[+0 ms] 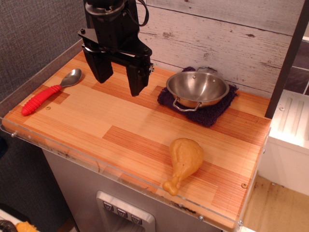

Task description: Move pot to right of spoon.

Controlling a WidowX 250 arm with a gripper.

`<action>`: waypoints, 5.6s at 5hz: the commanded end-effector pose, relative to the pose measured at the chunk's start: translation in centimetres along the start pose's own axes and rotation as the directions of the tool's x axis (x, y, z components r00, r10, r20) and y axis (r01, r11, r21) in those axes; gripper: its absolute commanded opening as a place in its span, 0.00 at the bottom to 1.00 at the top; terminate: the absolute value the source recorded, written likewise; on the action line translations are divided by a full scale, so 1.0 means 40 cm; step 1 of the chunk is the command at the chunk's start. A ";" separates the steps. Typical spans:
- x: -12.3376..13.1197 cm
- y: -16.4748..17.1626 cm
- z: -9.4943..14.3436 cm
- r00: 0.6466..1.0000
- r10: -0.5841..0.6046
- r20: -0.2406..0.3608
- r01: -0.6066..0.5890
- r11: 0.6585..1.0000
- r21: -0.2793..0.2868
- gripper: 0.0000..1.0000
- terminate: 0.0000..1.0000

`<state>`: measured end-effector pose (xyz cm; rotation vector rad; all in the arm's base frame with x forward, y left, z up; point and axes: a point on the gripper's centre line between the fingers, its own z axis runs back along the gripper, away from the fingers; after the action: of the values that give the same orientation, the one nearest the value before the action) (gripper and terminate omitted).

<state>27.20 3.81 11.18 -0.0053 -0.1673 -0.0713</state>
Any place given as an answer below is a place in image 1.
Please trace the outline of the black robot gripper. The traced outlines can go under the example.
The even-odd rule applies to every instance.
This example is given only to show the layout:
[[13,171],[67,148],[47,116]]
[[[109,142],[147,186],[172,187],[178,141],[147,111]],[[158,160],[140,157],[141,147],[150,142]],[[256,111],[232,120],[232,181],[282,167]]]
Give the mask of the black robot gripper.
[[84,56],[94,77],[104,83],[113,75],[113,62],[126,67],[131,96],[136,97],[148,86],[152,50],[138,38],[140,27],[149,20],[145,1],[143,22],[139,21],[135,0],[87,0],[84,4],[90,27],[80,29],[84,45]]

